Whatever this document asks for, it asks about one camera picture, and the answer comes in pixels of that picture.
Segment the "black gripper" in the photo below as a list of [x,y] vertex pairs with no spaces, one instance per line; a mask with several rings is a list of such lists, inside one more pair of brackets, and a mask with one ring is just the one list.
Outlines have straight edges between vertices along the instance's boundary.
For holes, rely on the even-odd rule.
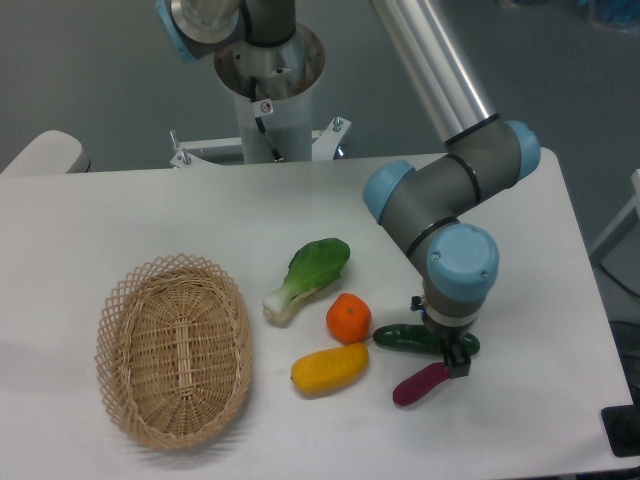
[[475,322],[475,302],[413,296],[410,308],[419,312],[426,328],[444,341],[443,360],[448,376],[468,376],[471,357],[463,345],[453,344],[461,344],[464,334]]

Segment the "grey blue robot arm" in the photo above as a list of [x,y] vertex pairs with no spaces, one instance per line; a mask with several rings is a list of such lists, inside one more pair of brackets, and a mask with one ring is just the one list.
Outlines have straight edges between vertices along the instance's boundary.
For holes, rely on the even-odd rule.
[[[376,170],[362,197],[423,280],[412,301],[440,344],[450,377],[468,374],[463,337],[498,272],[499,254],[462,214],[516,185],[540,162],[536,135],[504,121],[487,99],[437,1],[373,5],[445,147],[423,168],[396,160]],[[325,55],[291,1],[160,1],[156,11],[185,60],[212,56],[235,96],[246,163],[308,161],[308,93]]]

